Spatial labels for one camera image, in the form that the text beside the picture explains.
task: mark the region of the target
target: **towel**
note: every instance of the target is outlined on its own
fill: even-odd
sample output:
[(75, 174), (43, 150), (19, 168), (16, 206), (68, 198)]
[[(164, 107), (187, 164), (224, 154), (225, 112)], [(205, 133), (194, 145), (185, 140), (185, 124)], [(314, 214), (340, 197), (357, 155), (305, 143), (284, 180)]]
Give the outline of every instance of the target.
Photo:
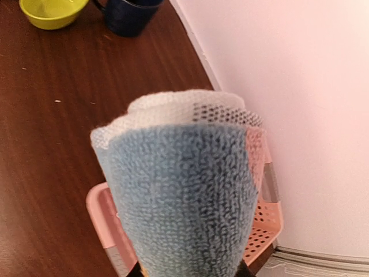
[(238, 97), (215, 94), (146, 96), (92, 132), (123, 228), (149, 277), (233, 277), (242, 260), (264, 131)]

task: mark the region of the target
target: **white wall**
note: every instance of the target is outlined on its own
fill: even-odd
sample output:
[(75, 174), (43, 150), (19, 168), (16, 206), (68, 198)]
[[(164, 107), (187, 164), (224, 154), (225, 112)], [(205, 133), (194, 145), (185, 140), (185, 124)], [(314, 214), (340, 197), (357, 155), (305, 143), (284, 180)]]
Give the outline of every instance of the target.
[(369, 1), (172, 1), (220, 87), (265, 118), (280, 244), (369, 257)]

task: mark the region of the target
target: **crumb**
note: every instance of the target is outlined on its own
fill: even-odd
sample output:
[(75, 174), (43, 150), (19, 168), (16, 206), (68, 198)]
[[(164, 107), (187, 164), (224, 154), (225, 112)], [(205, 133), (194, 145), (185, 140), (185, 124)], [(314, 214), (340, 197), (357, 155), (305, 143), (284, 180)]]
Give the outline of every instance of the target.
[(104, 35), (104, 38), (106, 38), (108, 40), (112, 40), (108, 35)]

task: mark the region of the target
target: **brown wooden table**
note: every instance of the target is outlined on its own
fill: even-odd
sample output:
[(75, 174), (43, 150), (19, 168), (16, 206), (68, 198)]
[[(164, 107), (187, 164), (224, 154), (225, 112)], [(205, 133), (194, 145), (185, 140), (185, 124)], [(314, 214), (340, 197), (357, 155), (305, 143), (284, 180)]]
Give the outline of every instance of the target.
[(58, 31), (0, 0), (0, 276), (116, 276), (85, 208), (89, 134), (151, 92), (211, 84), (172, 6), (120, 38), (88, 4)]

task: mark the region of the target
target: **blue towel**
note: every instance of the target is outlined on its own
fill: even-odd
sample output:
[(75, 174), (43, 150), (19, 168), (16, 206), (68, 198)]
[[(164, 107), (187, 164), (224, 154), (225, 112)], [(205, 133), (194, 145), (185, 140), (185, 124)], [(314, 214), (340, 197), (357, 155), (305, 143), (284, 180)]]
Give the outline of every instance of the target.
[(234, 277), (258, 194), (245, 138), (239, 126), (192, 123), (130, 130), (95, 148), (150, 277)]

